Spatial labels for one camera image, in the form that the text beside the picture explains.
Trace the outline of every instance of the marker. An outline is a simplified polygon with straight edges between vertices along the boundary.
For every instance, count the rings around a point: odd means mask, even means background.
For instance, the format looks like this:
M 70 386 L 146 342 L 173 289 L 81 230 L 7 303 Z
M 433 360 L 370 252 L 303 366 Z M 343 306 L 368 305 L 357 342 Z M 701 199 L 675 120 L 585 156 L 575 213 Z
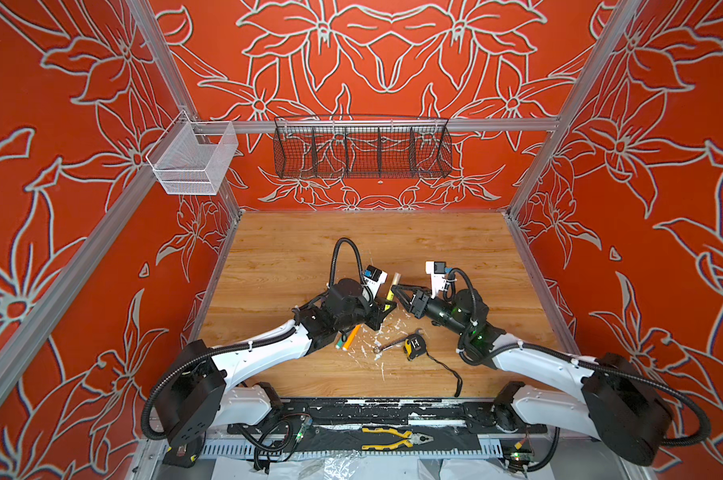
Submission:
M 394 280 L 391 282 L 391 286 L 393 286 L 393 285 L 398 285 L 400 279 L 401 279 L 401 274 L 399 274 L 398 272 L 396 272 L 396 273 L 394 274 Z M 386 296 L 385 298 L 386 298 L 389 302 L 393 301 L 393 299 L 394 299 L 394 292 L 393 292 L 391 289 L 388 289 L 388 296 Z M 388 310 L 388 309 L 390 309 L 390 308 L 391 308 L 390 305 L 386 305 L 386 306 L 385 306 L 385 309 L 383 309 L 383 311 L 385 312 L 386 310 Z
M 343 350 L 345 350 L 346 352 L 348 351 L 348 349 L 350 348 L 350 344 L 354 341 L 354 338 L 356 338 L 356 334 L 359 332 L 360 329 L 361 324 L 359 323 L 354 327 L 353 331 L 350 332 L 350 335 L 348 336 L 348 341 L 345 343 L 345 345 L 343 345 Z

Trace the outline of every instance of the tape measure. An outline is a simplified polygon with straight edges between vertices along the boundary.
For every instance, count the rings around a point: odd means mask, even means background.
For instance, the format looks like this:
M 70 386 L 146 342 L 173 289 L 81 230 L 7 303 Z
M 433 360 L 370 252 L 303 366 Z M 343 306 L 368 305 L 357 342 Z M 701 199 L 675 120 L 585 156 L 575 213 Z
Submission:
M 419 333 L 413 333 L 405 340 L 405 353 L 407 360 L 415 360 L 418 356 L 427 353 L 425 339 Z

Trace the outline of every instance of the wrench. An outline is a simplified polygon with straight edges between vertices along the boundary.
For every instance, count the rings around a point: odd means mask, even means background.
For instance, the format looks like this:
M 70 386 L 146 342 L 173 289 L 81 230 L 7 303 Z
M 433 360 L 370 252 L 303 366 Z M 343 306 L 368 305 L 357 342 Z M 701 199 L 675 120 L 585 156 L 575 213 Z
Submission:
M 423 329 L 417 329 L 414 332 L 420 336 L 422 336 L 423 333 L 425 333 L 425 331 Z M 390 349 L 392 346 L 396 346 L 399 343 L 402 343 L 403 341 L 405 341 L 409 335 L 402 336 L 400 339 L 394 340 L 391 343 L 386 343 L 383 346 L 376 346 L 374 349 L 372 349 L 372 351 L 375 353 L 380 353 L 380 352 L 386 351 L 386 350 Z

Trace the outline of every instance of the white plastic sheet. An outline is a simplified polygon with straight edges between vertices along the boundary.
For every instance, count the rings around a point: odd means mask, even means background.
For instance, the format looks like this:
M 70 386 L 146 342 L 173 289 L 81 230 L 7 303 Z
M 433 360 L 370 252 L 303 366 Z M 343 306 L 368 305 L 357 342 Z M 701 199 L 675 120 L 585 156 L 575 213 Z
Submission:
M 416 457 L 318 458 L 303 462 L 280 462 L 270 466 L 270 475 L 254 472 L 243 460 L 218 457 L 212 480 L 435 480 Z
M 543 467 L 539 472 L 527 474 L 529 480 L 554 480 L 551 466 Z M 517 473 L 512 475 L 500 466 L 486 460 L 444 460 L 439 471 L 441 480 L 464 480 L 465 478 L 481 478 L 482 480 L 510 480 L 511 478 L 524 478 Z

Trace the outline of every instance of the black wire basket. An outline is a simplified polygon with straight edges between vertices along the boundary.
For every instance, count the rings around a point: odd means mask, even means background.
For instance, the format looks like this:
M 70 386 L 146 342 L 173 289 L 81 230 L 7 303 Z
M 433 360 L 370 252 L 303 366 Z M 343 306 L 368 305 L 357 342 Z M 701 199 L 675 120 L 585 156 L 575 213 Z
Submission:
M 445 178 L 452 172 L 445 118 L 327 115 L 275 123 L 280 178 Z

